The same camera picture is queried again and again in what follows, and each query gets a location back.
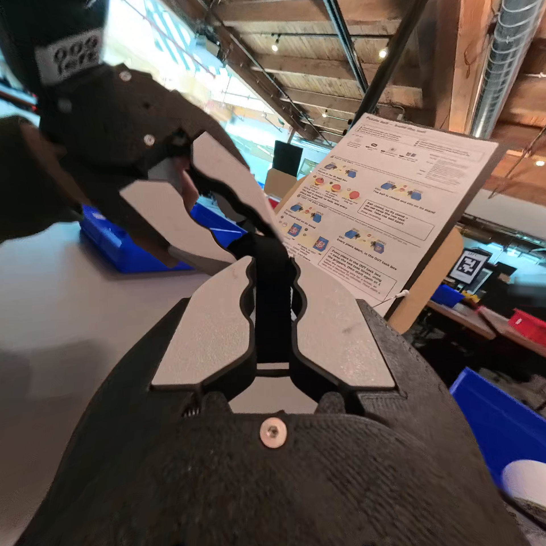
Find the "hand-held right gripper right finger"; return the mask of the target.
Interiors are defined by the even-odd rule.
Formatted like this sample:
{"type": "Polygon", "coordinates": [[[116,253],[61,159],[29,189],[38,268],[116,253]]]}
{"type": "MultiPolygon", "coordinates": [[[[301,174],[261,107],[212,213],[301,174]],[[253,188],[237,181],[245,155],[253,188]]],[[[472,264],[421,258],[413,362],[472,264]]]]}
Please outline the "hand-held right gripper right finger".
{"type": "Polygon", "coordinates": [[[338,280],[293,258],[291,381],[319,402],[328,392],[394,392],[395,379],[357,299],[338,280]]]}

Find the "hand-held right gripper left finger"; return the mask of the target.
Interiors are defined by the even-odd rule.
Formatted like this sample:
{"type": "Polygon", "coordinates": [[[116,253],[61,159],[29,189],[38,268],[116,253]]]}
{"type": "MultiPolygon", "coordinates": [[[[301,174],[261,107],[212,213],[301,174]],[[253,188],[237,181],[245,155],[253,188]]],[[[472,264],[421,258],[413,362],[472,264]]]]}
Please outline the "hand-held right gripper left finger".
{"type": "Polygon", "coordinates": [[[221,392],[231,401],[252,384],[255,269],[245,256],[195,291],[152,379],[154,390],[221,392]]]}

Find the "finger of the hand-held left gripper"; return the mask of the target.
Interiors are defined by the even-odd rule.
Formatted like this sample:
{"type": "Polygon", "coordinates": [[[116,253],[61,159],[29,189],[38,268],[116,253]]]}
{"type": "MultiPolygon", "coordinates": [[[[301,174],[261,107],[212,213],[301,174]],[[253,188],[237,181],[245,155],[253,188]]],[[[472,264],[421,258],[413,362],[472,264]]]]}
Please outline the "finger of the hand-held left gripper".
{"type": "Polygon", "coordinates": [[[283,242],[276,215],[249,169],[210,134],[202,133],[191,146],[195,185],[221,196],[225,215],[248,221],[262,235],[283,242]]]}
{"type": "Polygon", "coordinates": [[[177,190],[164,181],[136,180],[120,196],[168,243],[168,253],[208,275],[215,275],[237,261],[187,212],[177,190]]]}

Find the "tan and black box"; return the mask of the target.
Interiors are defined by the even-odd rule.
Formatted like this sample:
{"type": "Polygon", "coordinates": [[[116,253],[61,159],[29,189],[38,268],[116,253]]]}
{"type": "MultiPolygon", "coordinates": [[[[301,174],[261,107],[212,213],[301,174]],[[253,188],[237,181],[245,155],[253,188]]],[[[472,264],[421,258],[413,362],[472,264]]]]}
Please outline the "tan and black box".
{"type": "Polygon", "coordinates": [[[268,170],[264,191],[269,197],[283,199],[297,183],[303,149],[275,140],[272,166],[268,170]]]}

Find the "large blue bin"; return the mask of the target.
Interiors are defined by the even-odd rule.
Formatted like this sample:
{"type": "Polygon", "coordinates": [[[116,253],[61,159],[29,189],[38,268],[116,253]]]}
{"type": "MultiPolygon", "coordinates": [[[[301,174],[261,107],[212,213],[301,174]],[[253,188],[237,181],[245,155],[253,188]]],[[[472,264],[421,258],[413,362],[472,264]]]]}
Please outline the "large blue bin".
{"type": "MultiPolygon", "coordinates": [[[[190,271],[193,268],[180,262],[168,268],[153,255],[136,245],[122,228],[113,224],[96,208],[84,205],[80,220],[80,234],[122,274],[159,274],[169,271],[190,271]]],[[[227,248],[231,242],[246,234],[246,230],[221,214],[219,209],[209,208],[198,201],[192,209],[192,217],[209,228],[219,243],[227,248]]]]}
{"type": "Polygon", "coordinates": [[[545,463],[545,418],[466,367],[449,388],[474,434],[494,483],[521,460],[545,463]]]}

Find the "wooden sheet stand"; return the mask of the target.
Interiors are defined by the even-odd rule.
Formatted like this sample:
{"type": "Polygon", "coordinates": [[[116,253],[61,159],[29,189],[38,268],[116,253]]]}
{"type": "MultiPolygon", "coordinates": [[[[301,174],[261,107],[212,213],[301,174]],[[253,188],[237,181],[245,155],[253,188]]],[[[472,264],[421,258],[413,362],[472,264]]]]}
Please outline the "wooden sheet stand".
{"type": "Polygon", "coordinates": [[[409,288],[408,295],[400,299],[400,304],[387,320],[393,330],[404,334],[412,326],[435,290],[453,269],[463,249],[464,242],[460,229],[455,227],[409,288]]]}

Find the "small blue parts bin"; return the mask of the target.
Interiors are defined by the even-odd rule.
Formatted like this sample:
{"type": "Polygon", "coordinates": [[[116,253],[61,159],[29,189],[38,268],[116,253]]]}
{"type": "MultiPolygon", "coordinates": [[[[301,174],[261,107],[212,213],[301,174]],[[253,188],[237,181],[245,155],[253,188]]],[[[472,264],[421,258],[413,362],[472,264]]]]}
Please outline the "small blue parts bin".
{"type": "Polygon", "coordinates": [[[461,303],[464,298],[465,296],[461,292],[447,284],[441,284],[431,296],[430,301],[452,309],[461,303]]]}

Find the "wooden workbench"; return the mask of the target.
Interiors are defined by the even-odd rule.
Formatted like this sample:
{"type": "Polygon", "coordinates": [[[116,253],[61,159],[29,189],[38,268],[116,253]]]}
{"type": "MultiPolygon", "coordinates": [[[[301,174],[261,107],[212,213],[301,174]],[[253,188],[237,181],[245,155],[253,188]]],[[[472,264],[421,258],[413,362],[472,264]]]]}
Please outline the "wooden workbench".
{"type": "Polygon", "coordinates": [[[426,307],[449,318],[488,341],[492,341],[500,336],[545,358],[545,347],[543,345],[524,337],[509,324],[507,318],[484,306],[480,307],[478,310],[472,310],[462,304],[456,304],[454,308],[450,308],[430,300],[427,302],[426,307]]]}

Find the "black and white marker tag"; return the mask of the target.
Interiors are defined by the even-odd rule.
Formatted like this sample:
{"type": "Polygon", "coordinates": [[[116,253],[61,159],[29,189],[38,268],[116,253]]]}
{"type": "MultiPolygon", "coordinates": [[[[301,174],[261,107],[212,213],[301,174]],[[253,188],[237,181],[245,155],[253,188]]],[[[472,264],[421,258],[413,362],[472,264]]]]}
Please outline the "black and white marker tag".
{"type": "Polygon", "coordinates": [[[463,286],[472,284],[492,257],[482,249],[464,249],[447,277],[463,286]]]}

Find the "printed instruction sheet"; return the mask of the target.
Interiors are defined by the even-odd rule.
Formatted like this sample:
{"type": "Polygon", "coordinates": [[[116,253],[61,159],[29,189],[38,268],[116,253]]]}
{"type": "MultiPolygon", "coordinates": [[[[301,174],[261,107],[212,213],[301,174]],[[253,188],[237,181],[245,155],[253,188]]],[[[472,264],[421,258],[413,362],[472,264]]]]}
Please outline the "printed instruction sheet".
{"type": "Polygon", "coordinates": [[[505,150],[492,140],[366,113],[277,207],[288,254],[384,316],[505,150]]]}

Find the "red bin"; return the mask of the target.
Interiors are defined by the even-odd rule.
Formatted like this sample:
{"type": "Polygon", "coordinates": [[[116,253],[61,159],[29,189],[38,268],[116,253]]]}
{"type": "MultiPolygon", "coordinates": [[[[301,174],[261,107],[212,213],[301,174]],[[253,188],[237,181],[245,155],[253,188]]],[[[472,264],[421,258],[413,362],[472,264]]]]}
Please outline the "red bin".
{"type": "Polygon", "coordinates": [[[514,309],[508,324],[521,336],[545,347],[545,321],[525,311],[514,309]]]}

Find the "black pole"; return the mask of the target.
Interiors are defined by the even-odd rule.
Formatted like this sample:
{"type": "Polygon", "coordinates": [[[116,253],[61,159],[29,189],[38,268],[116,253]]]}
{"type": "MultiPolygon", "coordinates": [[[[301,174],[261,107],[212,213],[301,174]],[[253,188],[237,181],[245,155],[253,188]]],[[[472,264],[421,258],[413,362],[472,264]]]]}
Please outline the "black pole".
{"type": "Polygon", "coordinates": [[[379,99],[393,73],[395,72],[400,58],[406,48],[406,44],[415,27],[419,23],[427,4],[428,1],[414,1],[410,9],[402,18],[399,27],[390,41],[390,45],[388,46],[386,59],[380,64],[368,90],[364,94],[364,98],[361,101],[357,112],[353,117],[352,126],[356,125],[357,121],[363,116],[363,114],[373,113],[376,110],[379,99]]]}

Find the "silver ventilation duct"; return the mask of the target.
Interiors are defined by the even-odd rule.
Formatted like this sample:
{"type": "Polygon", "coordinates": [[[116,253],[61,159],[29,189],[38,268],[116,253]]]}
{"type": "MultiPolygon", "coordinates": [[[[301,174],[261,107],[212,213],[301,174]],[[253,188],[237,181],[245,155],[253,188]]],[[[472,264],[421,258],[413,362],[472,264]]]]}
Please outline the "silver ventilation duct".
{"type": "Polygon", "coordinates": [[[545,9],[545,1],[501,1],[470,134],[490,138],[545,9]]]}

